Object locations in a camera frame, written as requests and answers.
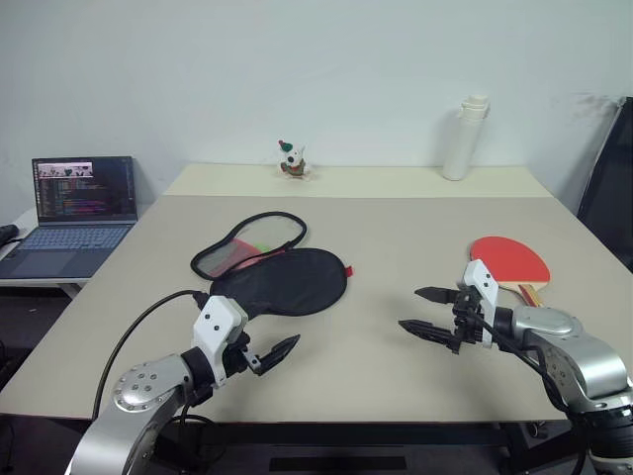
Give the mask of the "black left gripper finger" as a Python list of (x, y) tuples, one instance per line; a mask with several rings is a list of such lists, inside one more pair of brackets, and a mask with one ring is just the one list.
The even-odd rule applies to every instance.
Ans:
[(299, 342), (299, 334), (289, 336), (275, 344), (264, 356), (255, 355), (249, 358), (251, 371), (262, 376), (281, 363)]

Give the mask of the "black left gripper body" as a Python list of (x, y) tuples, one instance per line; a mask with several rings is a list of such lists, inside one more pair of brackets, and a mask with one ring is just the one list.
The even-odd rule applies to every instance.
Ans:
[(248, 347), (250, 336), (241, 332), (236, 341), (229, 343), (223, 353), (223, 366), (226, 377), (242, 373), (249, 369), (256, 375), (261, 374), (262, 364), (259, 356)]

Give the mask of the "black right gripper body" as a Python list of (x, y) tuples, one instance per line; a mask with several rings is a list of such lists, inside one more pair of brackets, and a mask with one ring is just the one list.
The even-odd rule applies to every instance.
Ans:
[(476, 344), (483, 341), (484, 317), (481, 301), (481, 295), (473, 286), (449, 291), (455, 329), (448, 347), (454, 354), (459, 353), (463, 343)]

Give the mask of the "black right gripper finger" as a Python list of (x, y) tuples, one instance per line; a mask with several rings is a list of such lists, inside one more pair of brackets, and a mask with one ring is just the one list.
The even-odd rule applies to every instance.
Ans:
[(414, 294), (430, 302), (438, 304), (454, 304), (458, 299), (458, 291), (443, 287), (422, 287), (416, 289)]
[(433, 324), (420, 320), (401, 320), (399, 325), (406, 332), (421, 339), (428, 340), (451, 348), (454, 342), (454, 335), (447, 329), (442, 329)]

